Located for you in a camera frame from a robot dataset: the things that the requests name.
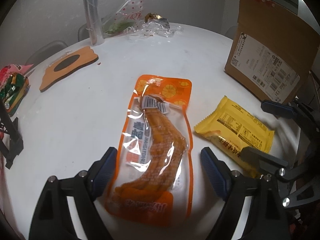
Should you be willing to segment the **yellow snack pack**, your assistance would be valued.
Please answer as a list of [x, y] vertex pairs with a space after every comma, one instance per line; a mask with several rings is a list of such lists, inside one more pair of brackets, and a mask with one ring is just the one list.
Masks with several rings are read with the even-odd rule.
[[241, 150], [252, 147], [268, 153], [271, 149], [274, 131], [224, 96], [213, 113], [194, 126], [195, 132], [211, 141], [223, 153], [233, 159], [251, 177], [260, 173], [249, 163], [241, 160]]

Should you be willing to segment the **orange chicken snack pouch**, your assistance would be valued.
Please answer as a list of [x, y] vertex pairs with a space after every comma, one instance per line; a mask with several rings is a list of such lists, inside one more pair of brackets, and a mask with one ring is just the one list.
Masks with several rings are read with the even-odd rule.
[[193, 136], [186, 114], [192, 83], [142, 75], [121, 132], [116, 167], [104, 192], [112, 215], [151, 226], [182, 224], [191, 214]]

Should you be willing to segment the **cardboard box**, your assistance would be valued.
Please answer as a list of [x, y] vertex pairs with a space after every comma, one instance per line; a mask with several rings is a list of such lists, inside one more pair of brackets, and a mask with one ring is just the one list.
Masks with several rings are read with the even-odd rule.
[[272, 0], [240, 0], [226, 74], [259, 100], [288, 103], [308, 79], [319, 34]]

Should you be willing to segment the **black phone stand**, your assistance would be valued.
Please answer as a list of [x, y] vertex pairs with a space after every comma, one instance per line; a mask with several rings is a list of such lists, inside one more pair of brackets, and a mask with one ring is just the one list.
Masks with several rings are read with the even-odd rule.
[[1, 139], [1, 154], [6, 159], [6, 168], [10, 169], [14, 163], [15, 158], [20, 155], [24, 146], [21, 134], [18, 131], [18, 117], [11, 120], [7, 110], [1, 101], [1, 132], [7, 134], [9, 137], [9, 146]]

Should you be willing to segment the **orange toast-shaped coaster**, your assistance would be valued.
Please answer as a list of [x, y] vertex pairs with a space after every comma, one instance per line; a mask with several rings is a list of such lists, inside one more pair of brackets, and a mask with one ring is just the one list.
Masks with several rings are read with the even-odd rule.
[[42, 83], [39, 87], [40, 92], [46, 91], [58, 81], [68, 77], [83, 67], [95, 63], [98, 59], [99, 56], [90, 46], [86, 46], [62, 57], [51, 64], [44, 72]]

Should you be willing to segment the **green candy bag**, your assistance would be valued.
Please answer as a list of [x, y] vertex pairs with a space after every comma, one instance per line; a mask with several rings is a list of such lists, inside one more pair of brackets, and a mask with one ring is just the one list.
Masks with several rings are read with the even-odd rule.
[[29, 87], [28, 78], [20, 73], [10, 73], [1, 78], [1, 100], [9, 116], [15, 114]]

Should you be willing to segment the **grey chair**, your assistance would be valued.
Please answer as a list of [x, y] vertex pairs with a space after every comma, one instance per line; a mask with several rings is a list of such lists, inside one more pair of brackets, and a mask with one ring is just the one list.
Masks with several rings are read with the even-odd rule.
[[52, 41], [33, 53], [33, 55], [31, 55], [29, 59], [27, 59], [25, 64], [33, 64], [34, 66], [36, 66], [67, 47], [68, 45], [61, 40]]

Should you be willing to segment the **pink snack bag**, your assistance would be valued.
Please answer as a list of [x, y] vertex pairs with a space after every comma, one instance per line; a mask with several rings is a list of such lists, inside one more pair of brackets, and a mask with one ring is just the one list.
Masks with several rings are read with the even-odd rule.
[[24, 75], [32, 66], [33, 64], [29, 64], [29, 65], [9, 64], [3, 67], [0, 71], [1, 83], [4, 83], [4, 81], [7, 80], [11, 74], [18, 73], [18, 74]]

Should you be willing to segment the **crumpled clear plastic wrap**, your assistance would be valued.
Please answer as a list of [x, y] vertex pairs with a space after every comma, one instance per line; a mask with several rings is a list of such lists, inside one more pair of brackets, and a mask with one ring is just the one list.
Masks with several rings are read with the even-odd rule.
[[184, 31], [181, 25], [175, 26], [169, 22], [151, 21], [144, 22], [140, 21], [132, 27], [126, 30], [128, 35], [138, 36], [141, 38], [148, 38], [152, 36], [161, 36], [170, 38], [175, 34], [181, 34]]

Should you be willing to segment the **gold foil wrapper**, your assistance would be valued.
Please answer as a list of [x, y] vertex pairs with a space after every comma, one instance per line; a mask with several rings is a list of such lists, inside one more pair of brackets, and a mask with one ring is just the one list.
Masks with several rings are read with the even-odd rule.
[[151, 22], [151, 21], [155, 21], [161, 24], [168, 24], [169, 21], [167, 18], [162, 17], [161, 15], [157, 14], [157, 13], [148, 13], [145, 17], [144, 17], [144, 21], [145, 23], [147, 22]]

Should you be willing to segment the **clear dotted cellophane bag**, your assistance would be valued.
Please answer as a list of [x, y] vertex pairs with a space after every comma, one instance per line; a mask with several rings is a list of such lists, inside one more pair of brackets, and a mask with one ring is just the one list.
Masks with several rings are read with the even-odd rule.
[[120, 8], [105, 16], [102, 20], [104, 38], [116, 36], [131, 28], [142, 18], [143, 0], [126, 0]]

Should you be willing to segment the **clear plastic film roll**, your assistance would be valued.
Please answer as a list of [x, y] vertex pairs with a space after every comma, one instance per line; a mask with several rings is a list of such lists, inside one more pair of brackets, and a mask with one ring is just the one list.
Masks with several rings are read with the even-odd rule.
[[104, 42], [101, 18], [98, 14], [98, 0], [83, 0], [83, 3], [91, 45], [98, 46]]

